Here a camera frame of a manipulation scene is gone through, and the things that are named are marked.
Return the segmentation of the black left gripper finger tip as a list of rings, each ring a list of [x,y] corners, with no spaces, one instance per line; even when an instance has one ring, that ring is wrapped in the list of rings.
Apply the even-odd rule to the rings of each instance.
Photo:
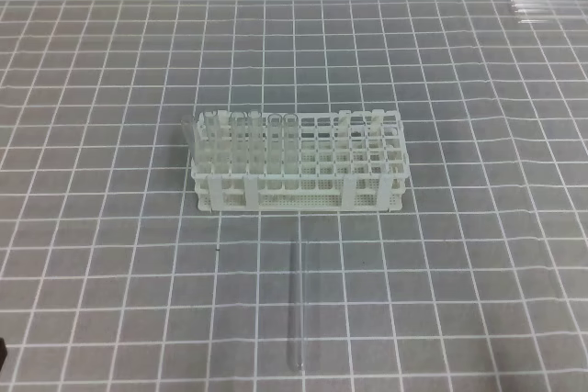
[[[0,338],[0,371],[3,369],[8,356],[8,350],[6,347],[6,341],[4,338]]]

